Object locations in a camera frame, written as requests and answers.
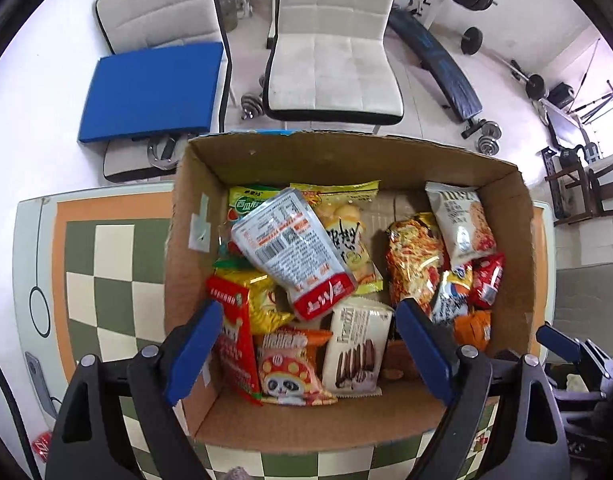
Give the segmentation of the orange snack bag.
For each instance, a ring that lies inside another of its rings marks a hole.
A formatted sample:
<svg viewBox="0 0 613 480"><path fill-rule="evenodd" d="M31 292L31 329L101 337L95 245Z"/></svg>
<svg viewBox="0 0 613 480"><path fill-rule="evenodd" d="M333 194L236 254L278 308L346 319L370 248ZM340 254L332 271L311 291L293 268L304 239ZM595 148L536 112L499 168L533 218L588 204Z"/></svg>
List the orange snack bag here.
<svg viewBox="0 0 613 480"><path fill-rule="evenodd" d="M491 340L492 315L488 310L474 310L454 318L454 338L459 346L470 344L485 351Z"/></svg>

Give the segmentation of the white rice cracker bag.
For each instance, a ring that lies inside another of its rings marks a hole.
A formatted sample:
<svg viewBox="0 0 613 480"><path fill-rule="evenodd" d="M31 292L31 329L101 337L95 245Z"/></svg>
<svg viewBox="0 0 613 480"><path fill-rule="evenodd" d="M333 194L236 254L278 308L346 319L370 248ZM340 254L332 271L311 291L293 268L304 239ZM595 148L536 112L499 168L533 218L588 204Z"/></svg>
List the white rice cracker bag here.
<svg viewBox="0 0 613 480"><path fill-rule="evenodd" d="M496 240L476 188L427 182L425 192L452 269L495 254Z"/></svg>

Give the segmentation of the silver white snack pouch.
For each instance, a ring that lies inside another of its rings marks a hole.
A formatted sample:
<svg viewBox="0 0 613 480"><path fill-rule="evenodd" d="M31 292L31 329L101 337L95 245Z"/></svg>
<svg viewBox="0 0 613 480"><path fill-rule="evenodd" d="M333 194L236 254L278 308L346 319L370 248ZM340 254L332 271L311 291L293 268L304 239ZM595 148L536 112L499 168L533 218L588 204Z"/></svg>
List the silver white snack pouch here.
<svg viewBox="0 0 613 480"><path fill-rule="evenodd" d="M232 229L250 263L287 293L296 317L309 322L354 294L357 281L296 188L265 200Z"/></svg>

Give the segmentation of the red snack packet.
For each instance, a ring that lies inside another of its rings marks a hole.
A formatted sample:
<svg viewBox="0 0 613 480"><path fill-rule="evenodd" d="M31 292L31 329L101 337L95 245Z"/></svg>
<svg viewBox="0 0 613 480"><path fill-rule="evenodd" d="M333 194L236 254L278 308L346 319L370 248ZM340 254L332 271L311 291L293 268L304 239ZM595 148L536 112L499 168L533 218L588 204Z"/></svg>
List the red snack packet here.
<svg viewBox="0 0 613 480"><path fill-rule="evenodd" d="M473 282L469 294L471 306L491 310L495 304L506 258L501 252L477 259L472 263Z"/></svg>

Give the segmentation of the smartphone on table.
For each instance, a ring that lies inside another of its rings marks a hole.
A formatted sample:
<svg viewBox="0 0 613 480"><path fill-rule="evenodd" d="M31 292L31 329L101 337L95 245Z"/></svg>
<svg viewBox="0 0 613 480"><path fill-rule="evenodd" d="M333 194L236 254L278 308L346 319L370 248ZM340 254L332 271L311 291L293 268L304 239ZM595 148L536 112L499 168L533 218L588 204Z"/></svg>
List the smartphone on table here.
<svg viewBox="0 0 613 480"><path fill-rule="evenodd" d="M52 400L52 396L47 388L40 361L33 354L27 351L24 352L24 357L26 358L26 366L29 370L31 382L43 411L53 419L56 419L57 411L54 401Z"/></svg>

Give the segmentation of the red cola can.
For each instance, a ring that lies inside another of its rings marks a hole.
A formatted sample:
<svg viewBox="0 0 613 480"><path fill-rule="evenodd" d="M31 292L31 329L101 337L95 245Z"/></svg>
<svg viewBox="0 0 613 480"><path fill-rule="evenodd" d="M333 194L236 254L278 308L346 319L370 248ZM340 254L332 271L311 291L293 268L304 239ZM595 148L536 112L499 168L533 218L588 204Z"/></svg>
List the red cola can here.
<svg viewBox="0 0 613 480"><path fill-rule="evenodd" d="M48 461L51 443L52 433L50 431L42 432L31 442L33 452L43 463L47 463Z"/></svg>

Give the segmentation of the brown cookie bag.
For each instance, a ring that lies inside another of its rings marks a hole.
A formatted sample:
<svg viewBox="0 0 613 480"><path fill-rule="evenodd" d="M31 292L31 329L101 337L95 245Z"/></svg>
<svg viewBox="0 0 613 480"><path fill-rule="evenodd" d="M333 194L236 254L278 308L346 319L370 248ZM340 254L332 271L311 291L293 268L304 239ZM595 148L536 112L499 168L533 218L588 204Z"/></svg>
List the brown cookie bag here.
<svg viewBox="0 0 613 480"><path fill-rule="evenodd" d="M420 377L404 341L392 340L387 343L382 360L381 375L390 382L416 380Z"/></svg>

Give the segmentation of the checkered table mat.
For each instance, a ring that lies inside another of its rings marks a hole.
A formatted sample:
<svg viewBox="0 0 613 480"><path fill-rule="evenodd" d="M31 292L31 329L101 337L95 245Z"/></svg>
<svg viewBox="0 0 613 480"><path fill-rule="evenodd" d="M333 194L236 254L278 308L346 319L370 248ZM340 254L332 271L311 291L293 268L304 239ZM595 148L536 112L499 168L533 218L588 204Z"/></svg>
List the checkered table mat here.
<svg viewBox="0 0 613 480"><path fill-rule="evenodd" d="M164 246L169 183L121 185L25 200L12 246L12 289L22 353L41 363L58 414L67 370L82 356L135 356L164 338ZM197 443L215 479L234 467L256 479L402 479L433 435L340 450L271 453Z"/></svg>

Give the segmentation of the panda print snack bag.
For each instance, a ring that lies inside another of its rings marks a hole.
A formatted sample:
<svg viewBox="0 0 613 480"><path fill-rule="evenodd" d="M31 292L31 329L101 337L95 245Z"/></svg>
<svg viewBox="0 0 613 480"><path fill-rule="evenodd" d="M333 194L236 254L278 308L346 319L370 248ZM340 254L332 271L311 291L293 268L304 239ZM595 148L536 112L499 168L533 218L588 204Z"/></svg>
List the panda print snack bag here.
<svg viewBox="0 0 613 480"><path fill-rule="evenodd" d="M290 326L256 336L261 400L266 404L323 406L337 397L321 383L317 352L331 338L330 330Z"/></svg>

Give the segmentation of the wooden chair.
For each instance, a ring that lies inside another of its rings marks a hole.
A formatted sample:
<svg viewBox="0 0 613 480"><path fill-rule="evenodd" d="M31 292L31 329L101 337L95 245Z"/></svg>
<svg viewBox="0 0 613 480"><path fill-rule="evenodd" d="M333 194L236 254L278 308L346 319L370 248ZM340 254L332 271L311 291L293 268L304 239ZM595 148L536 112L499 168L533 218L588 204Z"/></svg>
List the wooden chair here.
<svg viewBox="0 0 613 480"><path fill-rule="evenodd" d="M552 148L541 150L555 226L569 226L586 220L613 217L613 162L593 169L584 166L577 148L556 153Z"/></svg>

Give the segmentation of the yellow snack bag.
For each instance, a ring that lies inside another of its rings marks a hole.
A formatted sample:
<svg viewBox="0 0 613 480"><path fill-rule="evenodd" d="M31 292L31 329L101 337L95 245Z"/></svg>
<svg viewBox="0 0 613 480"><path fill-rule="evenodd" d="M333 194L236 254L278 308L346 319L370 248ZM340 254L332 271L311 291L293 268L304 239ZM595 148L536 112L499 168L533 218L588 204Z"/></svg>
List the yellow snack bag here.
<svg viewBox="0 0 613 480"><path fill-rule="evenodd" d="M247 289L250 330L254 336L273 333L294 318L292 312L277 306L277 284L256 269L215 268L214 274L226 282Z"/></svg>

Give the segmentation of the dumbbell on floor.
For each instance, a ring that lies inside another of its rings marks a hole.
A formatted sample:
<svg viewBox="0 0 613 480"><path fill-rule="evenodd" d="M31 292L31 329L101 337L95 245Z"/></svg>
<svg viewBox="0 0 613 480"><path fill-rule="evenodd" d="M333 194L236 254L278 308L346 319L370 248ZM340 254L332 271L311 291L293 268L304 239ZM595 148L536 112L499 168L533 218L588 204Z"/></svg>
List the dumbbell on floor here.
<svg viewBox="0 0 613 480"><path fill-rule="evenodd" d="M497 155L499 152L498 141L503 136L497 122L492 122L492 120L486 119L469 119L468 122L469 126L466 130L463 130L461 137L463 139L469 139L474 134L479 133L480 136L477 138L477 142L475 142L475 149L480 154L486 156Z"/></svg>

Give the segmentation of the yellow chips bag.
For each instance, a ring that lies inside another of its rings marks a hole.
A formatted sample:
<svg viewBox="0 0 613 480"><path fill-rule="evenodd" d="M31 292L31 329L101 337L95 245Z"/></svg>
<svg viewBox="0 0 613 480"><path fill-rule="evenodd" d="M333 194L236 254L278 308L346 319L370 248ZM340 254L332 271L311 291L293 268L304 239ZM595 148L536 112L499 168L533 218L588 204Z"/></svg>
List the yellow chips bag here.
<svg viewBox="0 0 613 480"><path fill-rule="evenodd" d="M312 207L357 281L356 295L383 291L383 278L364 243L363 211L377 197L379 180L360 184L291 183Z"/></svg>

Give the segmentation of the blue weight bench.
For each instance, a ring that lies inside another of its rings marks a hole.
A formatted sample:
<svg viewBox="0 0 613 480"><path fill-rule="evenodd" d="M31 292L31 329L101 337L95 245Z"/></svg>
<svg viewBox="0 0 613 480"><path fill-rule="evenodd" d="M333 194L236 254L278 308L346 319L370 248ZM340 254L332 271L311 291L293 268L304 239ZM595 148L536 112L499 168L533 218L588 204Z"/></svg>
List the blue weight bench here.
<svg viewBox="0 0 613 480"><path fill-rule="evenodd" d="M393 8L387 24L433 76L457 118L461 122L472 122L483 107L477 92L448 50L404 9Z"/></svg>

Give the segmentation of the white padded chair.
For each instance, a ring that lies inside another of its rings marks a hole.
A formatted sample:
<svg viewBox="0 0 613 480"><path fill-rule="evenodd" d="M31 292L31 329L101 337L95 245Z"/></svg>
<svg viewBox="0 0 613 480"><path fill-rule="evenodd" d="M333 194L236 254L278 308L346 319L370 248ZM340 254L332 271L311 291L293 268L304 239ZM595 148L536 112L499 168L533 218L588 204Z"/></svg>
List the white padded chair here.
<svg viewBox="0 0 613 480"><path fill-rule="evenodd" d="M275 0L275 40L262 93L281 122L375 127L404 117L384 49L394 0Z"/></svg>
<svg viewBox="0 0 613 480"><path fill-rule="evenodd" d="M98 26L113 54L141 48L180 47L217 41L224 48L209 132L224 131L233 99L233 61L218 0L97 0ZM174 174L190 133L150 134L145 140L112 140L102 174L113 183Z"/></svg>

